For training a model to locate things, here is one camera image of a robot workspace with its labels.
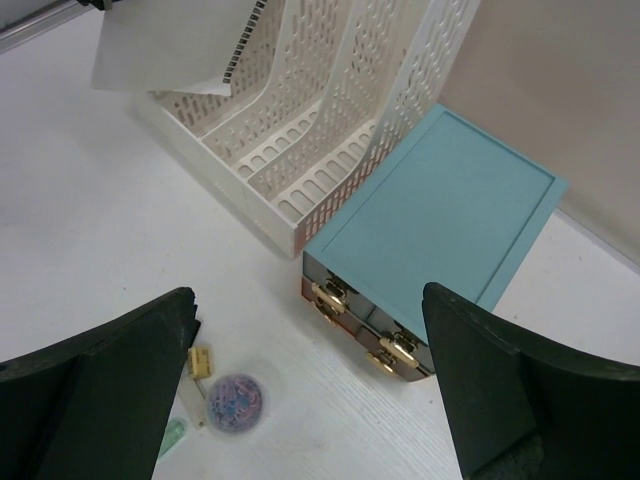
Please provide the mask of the drawer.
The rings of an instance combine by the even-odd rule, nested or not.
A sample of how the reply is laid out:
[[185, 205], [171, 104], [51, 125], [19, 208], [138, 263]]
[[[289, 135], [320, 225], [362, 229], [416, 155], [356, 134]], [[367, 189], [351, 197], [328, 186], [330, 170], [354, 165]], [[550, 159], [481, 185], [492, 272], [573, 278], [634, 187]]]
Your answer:
[[435, 373], [431, 350], [416, 334], [379, 307], [367, 321], [378, 334], [378, 358], [388, 360], [388, 366], [402, 379], [415, 382]]

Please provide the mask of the white Canon manual booklet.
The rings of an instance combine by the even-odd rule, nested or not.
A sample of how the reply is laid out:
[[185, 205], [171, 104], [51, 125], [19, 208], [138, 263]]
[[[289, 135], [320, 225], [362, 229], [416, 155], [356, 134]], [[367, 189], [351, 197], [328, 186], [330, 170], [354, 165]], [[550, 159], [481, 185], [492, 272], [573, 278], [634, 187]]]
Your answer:
[[228, 97], [265, 1], [106, 1], [91, 85]]

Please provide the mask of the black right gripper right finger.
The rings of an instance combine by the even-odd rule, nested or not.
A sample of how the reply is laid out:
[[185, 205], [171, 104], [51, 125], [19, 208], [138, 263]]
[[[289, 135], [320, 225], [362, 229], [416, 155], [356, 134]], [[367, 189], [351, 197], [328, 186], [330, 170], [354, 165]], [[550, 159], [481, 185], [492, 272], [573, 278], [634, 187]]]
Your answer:
[[637, 366], [562, 345], [435, 282], [422, 308], [463, 478], [638, 478]]

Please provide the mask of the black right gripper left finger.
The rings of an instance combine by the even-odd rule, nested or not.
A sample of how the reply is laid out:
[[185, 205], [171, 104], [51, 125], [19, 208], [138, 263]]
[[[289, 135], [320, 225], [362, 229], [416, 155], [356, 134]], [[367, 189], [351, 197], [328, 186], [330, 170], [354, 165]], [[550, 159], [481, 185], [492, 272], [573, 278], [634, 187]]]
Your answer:
[[4, 479], [149, 479], [200, 321], [179, 287], [1, 364]]

